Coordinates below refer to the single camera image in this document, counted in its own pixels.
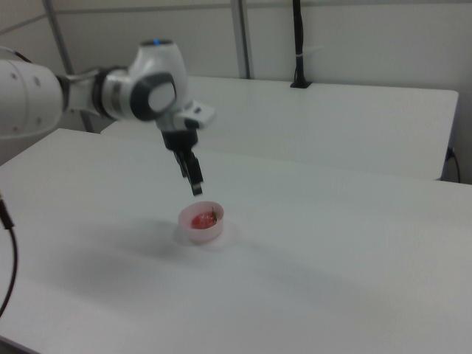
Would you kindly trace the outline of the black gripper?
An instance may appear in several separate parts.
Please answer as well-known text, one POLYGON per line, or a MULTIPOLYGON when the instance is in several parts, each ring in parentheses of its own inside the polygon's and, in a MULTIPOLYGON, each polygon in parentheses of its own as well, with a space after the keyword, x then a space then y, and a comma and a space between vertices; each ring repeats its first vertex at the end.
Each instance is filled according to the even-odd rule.
POLYGON ((187 177, 190 183, 192 194, 201 195, 202 183, 204 182, 201 167, 195 154, 191 151, 198 144, 198 134, 191 131, 164 131, 162 137, 165 147, 173 151, 179 165, 183 178, 187 177))

